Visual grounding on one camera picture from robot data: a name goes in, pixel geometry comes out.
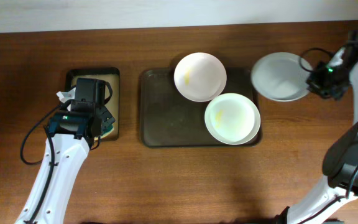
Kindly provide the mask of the green yellow sponge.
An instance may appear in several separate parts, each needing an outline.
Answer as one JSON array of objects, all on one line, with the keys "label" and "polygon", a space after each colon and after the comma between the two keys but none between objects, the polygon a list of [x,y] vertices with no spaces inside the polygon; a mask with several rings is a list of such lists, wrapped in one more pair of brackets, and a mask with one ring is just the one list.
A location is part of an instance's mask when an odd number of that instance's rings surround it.
[{"label": "green yellow sponge", "polygon": [[111,124],[107,128],[103,129],[100,136],[96,136],[94,140],[98,140],[99,138],[105,138],[106,136],[110,135],[114,131],[114,126]]}]

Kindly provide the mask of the grey plate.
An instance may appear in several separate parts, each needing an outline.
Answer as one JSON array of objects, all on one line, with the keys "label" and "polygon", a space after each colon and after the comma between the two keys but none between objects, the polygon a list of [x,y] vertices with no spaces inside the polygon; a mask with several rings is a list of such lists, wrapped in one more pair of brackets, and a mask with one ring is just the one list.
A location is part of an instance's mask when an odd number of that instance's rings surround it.
[{"label": "grey plate", "polygon": [[312,69],[309,62],[288,52],[268,54],[251,70],[251,82],[259,94],[273,101],[288,102],[308,95],[306,80]]}]

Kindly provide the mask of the white plate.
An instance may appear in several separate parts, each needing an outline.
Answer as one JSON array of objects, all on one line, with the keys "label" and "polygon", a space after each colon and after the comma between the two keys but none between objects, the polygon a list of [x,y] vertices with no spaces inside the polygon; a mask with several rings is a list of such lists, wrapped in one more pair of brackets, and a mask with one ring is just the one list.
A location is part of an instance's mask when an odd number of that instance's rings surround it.
[{"label": "white plate", "polygon": [[241,145],[256,137],[261,117],[250,99],[237,93],[225,93],[207,105],[204,123],[210,135],[219,142]]},{"label": "white plate", "polygon": [[214,55],[197,52],[179,61],[173,79],[182,96],[191,101],[205,102],[223,92],[227,73],[222,62]]}]

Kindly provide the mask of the white plate top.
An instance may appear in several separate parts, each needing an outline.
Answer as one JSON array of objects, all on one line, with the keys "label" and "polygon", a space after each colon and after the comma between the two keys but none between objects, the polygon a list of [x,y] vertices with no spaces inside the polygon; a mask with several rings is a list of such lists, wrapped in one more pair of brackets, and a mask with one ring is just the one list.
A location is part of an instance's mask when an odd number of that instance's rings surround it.
[{"label": "white plate top", "polygon": [[182,96],[191,101],[205,102],[223,92],[227,73],[222,62],[214,55],[197,52],[179,61],[173,79]]}]

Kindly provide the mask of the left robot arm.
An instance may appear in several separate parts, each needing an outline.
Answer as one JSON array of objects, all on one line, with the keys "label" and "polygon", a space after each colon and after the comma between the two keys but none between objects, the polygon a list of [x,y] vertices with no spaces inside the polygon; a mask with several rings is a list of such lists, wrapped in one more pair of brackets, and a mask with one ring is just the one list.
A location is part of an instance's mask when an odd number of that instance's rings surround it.
[{"label": "left robot arm", "polygon": [[45,115],[45,152],[30,195],[17,223],[63,223],[76,176],[101,137],[115,122],[106,105],[111,85],[100,79],[78,78],[59,104]]}]

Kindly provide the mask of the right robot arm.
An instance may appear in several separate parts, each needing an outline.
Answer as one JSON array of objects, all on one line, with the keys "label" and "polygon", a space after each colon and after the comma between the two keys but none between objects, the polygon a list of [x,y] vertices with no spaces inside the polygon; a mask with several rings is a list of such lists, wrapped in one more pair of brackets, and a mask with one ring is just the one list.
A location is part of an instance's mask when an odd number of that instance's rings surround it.
[{"label": "right robot arm", "polygon": [[329,223],[343,205],[358,199],[358,29],[330,60],[310,71],[310,92],[339,100],[348,88],[354,95],[354,124],[327,151],[323,176],[299,203],[286,207],[273,223]]}]

